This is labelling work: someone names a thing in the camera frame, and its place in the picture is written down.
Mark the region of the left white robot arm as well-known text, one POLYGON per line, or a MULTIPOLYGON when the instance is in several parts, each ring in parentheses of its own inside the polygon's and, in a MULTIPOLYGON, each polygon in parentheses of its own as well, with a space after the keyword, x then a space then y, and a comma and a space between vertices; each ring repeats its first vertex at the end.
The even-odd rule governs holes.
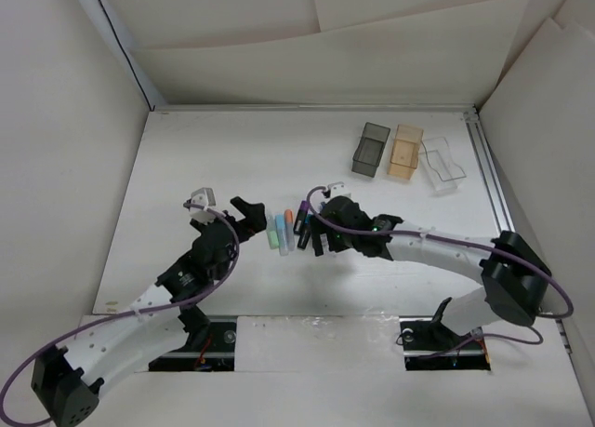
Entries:
POLYGON ((239 196, 231 204, 242 214, 209 207, 194 196, 191 211, 198 237, 120 314, 97 319, 34 360, 32 389, 57 426, 77 426, 114 385, 155 358, 181 346, 201 347, 210 321, 198 303, 231 275, 241 243, 266 229, 263 204, 239 196))

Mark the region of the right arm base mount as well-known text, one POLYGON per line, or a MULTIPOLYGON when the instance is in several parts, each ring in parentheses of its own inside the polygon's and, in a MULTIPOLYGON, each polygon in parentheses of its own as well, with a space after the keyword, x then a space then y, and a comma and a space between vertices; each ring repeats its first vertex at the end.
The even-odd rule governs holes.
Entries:
POLYGON ((401 317, 395 343, 403 348, 407 371, 490 371, 485 345, 470 334, 459 336, 430 317, 401 317))

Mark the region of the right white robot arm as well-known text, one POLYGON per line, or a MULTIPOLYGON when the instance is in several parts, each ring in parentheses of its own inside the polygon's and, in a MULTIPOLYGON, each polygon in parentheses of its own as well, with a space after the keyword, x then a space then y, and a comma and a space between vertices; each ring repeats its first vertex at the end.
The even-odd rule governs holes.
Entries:
POLYGON ((478 288, 446 297, 428 321, 403 329, 406 348, 444 354, 484 338, 483 327, 506 321, 532 328, 548 288, 549 268, 520 234, 494 238, 436 233, 400 217, 369 217, 345 195, 311 207, 316 256, 353 249, 367 258, 424 264, 466 277, 478 288))

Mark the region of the aluminium rail right side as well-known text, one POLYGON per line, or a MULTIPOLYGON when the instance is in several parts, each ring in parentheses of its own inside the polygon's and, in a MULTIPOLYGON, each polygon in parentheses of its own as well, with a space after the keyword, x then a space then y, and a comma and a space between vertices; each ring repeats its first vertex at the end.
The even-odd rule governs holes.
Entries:
POLYGON ((487 189, 490 205, 499 231, 516 231, 509 204, 502 187, 502 175, 497 172, 496 161, 483 131, 479 113, 474 106, 463 111, 463 122, 469 133, 476 161, 487 189))

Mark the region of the orange cap clear marker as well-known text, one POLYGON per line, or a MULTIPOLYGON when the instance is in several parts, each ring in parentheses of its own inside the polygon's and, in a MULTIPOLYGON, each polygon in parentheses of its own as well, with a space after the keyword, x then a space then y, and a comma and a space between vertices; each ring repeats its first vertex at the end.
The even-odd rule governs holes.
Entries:
POLYGON ((296 248, 296 243, 294 235, 294 215, 291 209, 286 209, 284 211, 284 227, 288 250, 294 251, 296 248))

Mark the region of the dark grey transparent container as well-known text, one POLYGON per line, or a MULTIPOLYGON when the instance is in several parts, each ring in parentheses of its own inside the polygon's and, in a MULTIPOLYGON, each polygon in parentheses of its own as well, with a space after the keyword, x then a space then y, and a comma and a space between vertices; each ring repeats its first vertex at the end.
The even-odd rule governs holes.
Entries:
POLYGON ((351 171, 374 178, 380 165, 390 128, 366 122, 352 157, 351 171))

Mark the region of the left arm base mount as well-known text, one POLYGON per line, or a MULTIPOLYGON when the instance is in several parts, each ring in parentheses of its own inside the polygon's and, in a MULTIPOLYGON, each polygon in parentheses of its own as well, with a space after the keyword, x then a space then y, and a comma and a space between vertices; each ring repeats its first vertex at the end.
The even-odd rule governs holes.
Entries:
POLYGON ((201 343, 183 347, 151 361, 150 372, 232 372, 235 369, 237 316, 216 316, 201 343))

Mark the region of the blue pastel highlighter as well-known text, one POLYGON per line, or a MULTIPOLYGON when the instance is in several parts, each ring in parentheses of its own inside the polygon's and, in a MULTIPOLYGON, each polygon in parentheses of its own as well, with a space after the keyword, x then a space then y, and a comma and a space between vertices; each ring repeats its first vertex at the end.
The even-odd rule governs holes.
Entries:
POLYGON ((283 215, 277 214, 275 216, 275 228, 278 238, 279 253, 281 256, 287 256, 289 254, 289 249, 283 215))

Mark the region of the orange transparent container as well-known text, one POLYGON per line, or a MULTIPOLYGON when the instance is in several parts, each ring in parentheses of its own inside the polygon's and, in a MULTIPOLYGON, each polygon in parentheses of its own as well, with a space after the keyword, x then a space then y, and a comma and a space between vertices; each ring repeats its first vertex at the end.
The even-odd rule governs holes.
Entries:
POLYGON ((418 167, 419 149, 424 130, 398 125, 390 154, 388 174, 401 180, 411 180, 418 167))

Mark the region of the purple cap black marker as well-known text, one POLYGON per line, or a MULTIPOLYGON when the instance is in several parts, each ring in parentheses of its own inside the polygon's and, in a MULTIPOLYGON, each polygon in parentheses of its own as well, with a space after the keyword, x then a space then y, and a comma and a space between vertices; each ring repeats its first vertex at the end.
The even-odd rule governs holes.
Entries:
POLYGON ((293 233, 295 235, 300 235, 303 231, 303 228, 306 224, 306 219, 309 214, 309 204, 306 200, 302 200, 299 208, 297 210, 297 215, 295 217, 294 226, 293 226, 293 233))

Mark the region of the clear transparent container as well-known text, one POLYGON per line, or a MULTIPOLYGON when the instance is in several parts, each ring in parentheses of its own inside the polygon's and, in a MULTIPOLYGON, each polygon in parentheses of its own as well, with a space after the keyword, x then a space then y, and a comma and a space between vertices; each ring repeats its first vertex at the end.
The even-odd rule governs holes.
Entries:
POLYGON ((421 141, 419 161, 436 194, 454 193, 467 177, 464 168, 454 160, 445 137, 421 141))

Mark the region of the green pastel highlighter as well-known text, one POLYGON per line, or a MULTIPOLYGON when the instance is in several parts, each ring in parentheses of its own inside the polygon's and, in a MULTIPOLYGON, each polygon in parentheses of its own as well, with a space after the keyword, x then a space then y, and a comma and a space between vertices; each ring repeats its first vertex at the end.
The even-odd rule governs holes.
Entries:
POLYGON ((279 247, 278 235, 276 231, 275 218, 268 212, 266 215, 266 234, 268 237, 270 249, 277 249, 279 247))

